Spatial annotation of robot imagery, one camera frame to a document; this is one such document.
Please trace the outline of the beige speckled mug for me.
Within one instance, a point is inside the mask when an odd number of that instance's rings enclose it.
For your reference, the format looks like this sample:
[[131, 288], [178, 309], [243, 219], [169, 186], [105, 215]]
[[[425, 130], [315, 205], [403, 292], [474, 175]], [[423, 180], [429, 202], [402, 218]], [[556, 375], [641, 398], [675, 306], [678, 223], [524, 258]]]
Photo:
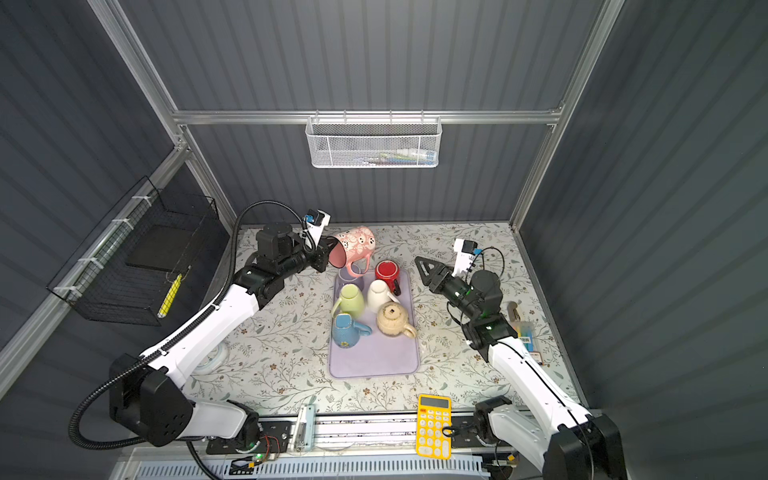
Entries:
[[409, 314], [405, 307], [397, 302], [387, 302], [377, 313], [376, 323], [379, 331], [390, 337], [404, 335], [414, 339], [416, 329], [409, 322]]

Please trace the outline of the pink ghost mug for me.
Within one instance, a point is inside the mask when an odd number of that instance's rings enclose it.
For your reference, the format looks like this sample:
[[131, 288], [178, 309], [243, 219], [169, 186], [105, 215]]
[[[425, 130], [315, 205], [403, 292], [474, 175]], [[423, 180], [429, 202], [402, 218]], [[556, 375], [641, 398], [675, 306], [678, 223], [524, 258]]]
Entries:
[[[363, 276], [371, 265], [371, 259], [376, 248], [376, 239], [372, 230], [366, 226], [359, 226], [333, 236], [337, 245], [329, 254], [331, 266], [345, 268], [353, 278]], [[366, 265], [361, 273], [353, 270], [353, 264], [365, 260]]]

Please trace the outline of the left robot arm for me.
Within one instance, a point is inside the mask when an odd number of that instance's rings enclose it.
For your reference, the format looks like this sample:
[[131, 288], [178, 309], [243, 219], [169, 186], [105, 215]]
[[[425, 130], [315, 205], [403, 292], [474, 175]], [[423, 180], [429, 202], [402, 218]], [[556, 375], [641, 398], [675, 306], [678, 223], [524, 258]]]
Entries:
[[[124, 354], [110, 367], [106, 382], [75, 408], [68, 425], [70, 441], [87, 450], [113, 450], [148, 442], [155, 447], [198, 437], [245, 443], [258, 436], [258, 415], [235, 401], [206, 401], [187, 396], [183, 387], [193, 371], [236, 327], [263, 310], [291, 276], [306, 268], [322, 273], [337, 239], [324, 235], [330, 215], [311, 209], [296, 223], [266, 225], [257, 249], [242, 268], [236, 266], [238, 237], [229, 243], [227, 276], [219, 293], [176, 331], [139, 356]], [[120, 440], [93, 440], [81, 431], [88, 408], [109, 397], [109, 415], [133, 432]]]

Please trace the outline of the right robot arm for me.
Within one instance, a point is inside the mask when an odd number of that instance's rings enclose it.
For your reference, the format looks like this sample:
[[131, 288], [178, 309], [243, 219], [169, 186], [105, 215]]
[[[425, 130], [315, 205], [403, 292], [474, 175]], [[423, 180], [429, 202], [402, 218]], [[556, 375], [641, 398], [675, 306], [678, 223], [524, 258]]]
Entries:
[[524, 416], [503, 397], [480, 402], [479, 436], [514, 447], [545, 479], [627, 478], [617, 425], [572, 400], [533, 359], [501, 311], [498, 275], [479, 270], [464, 281], [437, 260], [416, 257], [415, 264], [423, 285], [466, 317], [461, 330], [468, 345], [510, 382], [531, 412]]

